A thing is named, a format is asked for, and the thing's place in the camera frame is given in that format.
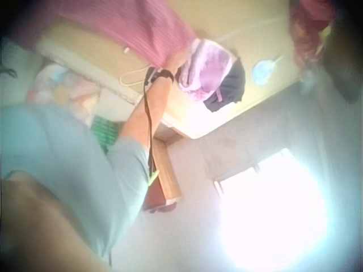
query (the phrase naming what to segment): wooden cabinet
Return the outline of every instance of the wooden cabinet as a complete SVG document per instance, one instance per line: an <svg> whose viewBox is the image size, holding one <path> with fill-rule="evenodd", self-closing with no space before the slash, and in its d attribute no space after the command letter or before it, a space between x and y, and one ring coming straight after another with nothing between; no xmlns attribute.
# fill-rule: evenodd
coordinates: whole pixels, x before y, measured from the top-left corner
<svg viewBox="0 0 363 272"><path fill-rule="evenodd" d="M153 141L153 157L155 168L160 172L147 191L143 204L144 210L157 210L173 205L182 195L166 145L161 140L154 139Z"/></svg>

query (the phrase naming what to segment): green object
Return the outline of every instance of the green object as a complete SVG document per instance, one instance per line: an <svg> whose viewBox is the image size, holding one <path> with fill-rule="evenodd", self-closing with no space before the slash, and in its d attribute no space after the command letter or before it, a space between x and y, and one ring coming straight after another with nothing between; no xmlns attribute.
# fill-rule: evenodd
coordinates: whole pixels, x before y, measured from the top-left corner
<svg viewBox="0 0 363 272"><path fill-rule="evenodd" d="M119 125L100 116L95 116L91 131L97 137L101 148L106 154L109 148L116 143L119 134Z"/></svg>
<svg viewBox="0 0 363 272"><path fill-rule="evenodd" d="M153 172L153 174L149 178L148 186L151 186L153 184L154 180L159 176L159 172L160 172L159 170L156 170L155 172Z"/></svg>

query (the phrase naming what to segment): shirt sleeve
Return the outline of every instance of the shirt sleeve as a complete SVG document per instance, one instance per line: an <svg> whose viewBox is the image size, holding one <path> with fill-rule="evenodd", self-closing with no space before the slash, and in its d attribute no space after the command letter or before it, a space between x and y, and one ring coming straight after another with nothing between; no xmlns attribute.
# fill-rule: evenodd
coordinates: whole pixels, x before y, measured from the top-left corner
<svg viewBox="0 0 363 272"><path fill-rule="evenodd" d="M107 154L131 220L136 218L148 189L148 155L145 148L131 138L119 138Z"/></svg>

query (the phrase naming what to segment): sunlight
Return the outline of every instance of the sunlight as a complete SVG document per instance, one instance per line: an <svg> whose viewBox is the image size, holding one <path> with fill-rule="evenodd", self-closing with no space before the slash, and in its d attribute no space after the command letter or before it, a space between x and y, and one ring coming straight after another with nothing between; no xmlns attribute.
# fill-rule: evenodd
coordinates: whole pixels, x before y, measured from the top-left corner
<svg viewBox="0 0 363 272"><path fill-rule="evenodd" d="M287 269L326 235L318 183L287 149L282 154L259 163L258 174L251 168L221 183L222 244L237 267Z"/></svg>

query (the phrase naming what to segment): person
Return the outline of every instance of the person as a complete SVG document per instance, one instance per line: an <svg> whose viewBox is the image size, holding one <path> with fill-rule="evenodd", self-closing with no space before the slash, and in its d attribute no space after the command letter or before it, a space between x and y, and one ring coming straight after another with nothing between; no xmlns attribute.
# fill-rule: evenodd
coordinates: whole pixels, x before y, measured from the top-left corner
<svg viewBox="0 0 363 272"><path fill-rule="evenodd" d="M175 75L188 56L187 48L170 55L166 74ZM159 76L147 92L152 135L171 86L172 76ZM2 263L15 263L20 271L109 271L99 257L135 220L147 191L144 103L135 107L107 155L66 109L1 110Z"/></svg>

